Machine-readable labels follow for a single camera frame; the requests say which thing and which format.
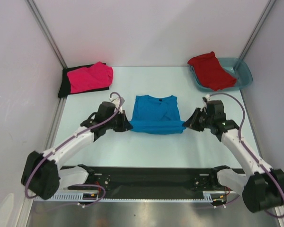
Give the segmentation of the blue t shirt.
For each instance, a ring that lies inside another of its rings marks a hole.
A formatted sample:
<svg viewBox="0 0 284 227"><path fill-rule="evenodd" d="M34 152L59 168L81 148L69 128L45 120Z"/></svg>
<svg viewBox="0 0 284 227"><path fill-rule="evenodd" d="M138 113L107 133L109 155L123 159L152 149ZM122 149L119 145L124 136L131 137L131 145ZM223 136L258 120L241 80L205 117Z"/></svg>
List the blue t shirt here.
<svg viewBox="0 0 284 227"><path fill-rule="evenodd" d="M176 96L136 96L130 121L132 131L155 135L181 134L185 130L183 123Z"/></svg>

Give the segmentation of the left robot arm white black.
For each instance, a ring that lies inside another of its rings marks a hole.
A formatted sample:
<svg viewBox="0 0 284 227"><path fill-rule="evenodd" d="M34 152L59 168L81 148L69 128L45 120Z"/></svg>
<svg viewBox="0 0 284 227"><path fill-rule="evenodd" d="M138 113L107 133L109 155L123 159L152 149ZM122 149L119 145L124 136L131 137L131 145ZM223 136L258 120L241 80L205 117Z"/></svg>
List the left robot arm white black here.
<svg viewBox="0 0 284 227"><path fill-rule="evenodd" d="M80 164L63 169L63 165L86 146L94 143L107 130L126 132L133 127L122 109L124 100L117 98L111 102L102 102L97 112L84 120L80 127L65 141L38 153L31 152L26 160L21 183L25 188L25 196L29 192L43 200L50 199L58 190L74 185L85 189L94 186L94 171Z"/></svg>

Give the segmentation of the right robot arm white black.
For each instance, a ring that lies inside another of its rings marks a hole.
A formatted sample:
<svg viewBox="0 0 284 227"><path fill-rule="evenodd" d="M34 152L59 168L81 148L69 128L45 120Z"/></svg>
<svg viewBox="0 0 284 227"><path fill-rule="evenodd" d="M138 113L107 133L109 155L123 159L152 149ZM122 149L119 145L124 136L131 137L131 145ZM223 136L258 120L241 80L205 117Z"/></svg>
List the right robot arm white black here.
<svg viewBox="0 0 284 227"><path fill-rule="evenodd" d="M203 103L204 106L196 108L183 126L195 131L209 129L234 155L245 173L240 175L227 166L219 166L209 177L209 185L215 190L223 186L232 189L252 213L284 207L284 172L273 169L251 149L241 134L242 126L226 119L221 100L203 97Z"/></svg>

